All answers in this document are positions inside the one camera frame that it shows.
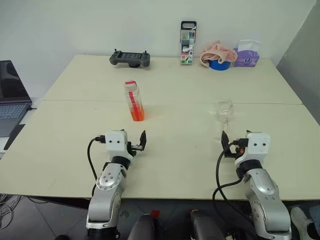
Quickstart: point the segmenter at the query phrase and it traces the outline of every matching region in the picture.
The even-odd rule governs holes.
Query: purple tissue box
[[[235,67],[254,67],[259,59],[259,53],[251,50],[238,51],[238,48],[234,48],[238,54],[238,58],[235,61]]]

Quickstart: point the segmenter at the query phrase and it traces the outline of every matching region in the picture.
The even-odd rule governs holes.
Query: game controller
[[[117,65],[118,63],[127,63],[131,68],[137,68],[142,64],[144,67],[148,67],[150,64],[150,54],[147,51],[143,53],[136,52],[122,52],[114,49],[114,53],[110,57],[110,63]]]

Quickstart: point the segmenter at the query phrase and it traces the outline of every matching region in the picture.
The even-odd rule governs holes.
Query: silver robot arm
[[[140,145],[131,145],[127,132],[109,131],[105,134],[109,161],[96,180],[86,218],[87,239],[118,239],[117,231],[121,196],[125,189],[127,170],[136,155],[146,145],[146,132],[140,137]]]
[[[222,133],[222,145],[226,145],[227,135]],[[279,188],[262,164],[268,154],[270,136],[262,132],[248,131],[240,138],[234,157],[236,172],[243,177],[244,193],[249,200],[256,234],[270,240],[290,240],[291,220],[287,208],[280,200]]]

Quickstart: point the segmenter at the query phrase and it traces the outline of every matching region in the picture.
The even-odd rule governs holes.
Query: pink cloth
[[[237,60],[238,55],[235,50],[223,46],[220,41],[208,43],[200,56],[201,64],[209,67],[209,60],[218,60],[220,64],[223,62],[233,62]]]

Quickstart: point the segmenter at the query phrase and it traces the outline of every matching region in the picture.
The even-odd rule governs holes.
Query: blue bowl
[[[209,61],[209,66],[214,70],[223,71],[223,70],[227,70],[230,67],[230,62],[224,61],[223,63],[219,63],[218,60],[214,60],[214,61]]]

